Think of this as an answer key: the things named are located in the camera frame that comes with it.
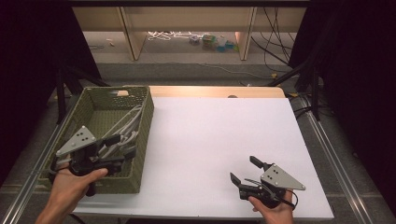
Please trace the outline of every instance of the woven basket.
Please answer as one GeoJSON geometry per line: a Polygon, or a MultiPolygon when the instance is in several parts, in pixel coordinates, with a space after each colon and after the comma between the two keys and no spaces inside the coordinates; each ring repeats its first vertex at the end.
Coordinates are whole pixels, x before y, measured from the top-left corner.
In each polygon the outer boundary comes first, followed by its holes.
{"type": "MultiPolygon", "coordinates": [[[[113,131],[122,127],[135,113],[130,110],[142,105],[142,114],[135,142],[136,156],[132,161],[125,162],[120,173],[105,176],[96,182],[97,193],[138,193],[142,179],[146,156],[149,129],[154,112],[154,104],[149,87],[89,87],[80,95],[59,136],[55,140],[53,153],[45,164],[45,170],[50,168],[55,152],[81,128],[86,126],[97,138],[110,136],[113,131]]],[[[50,190],[48,172],[38,178],[38,190],[50,190]]]]}

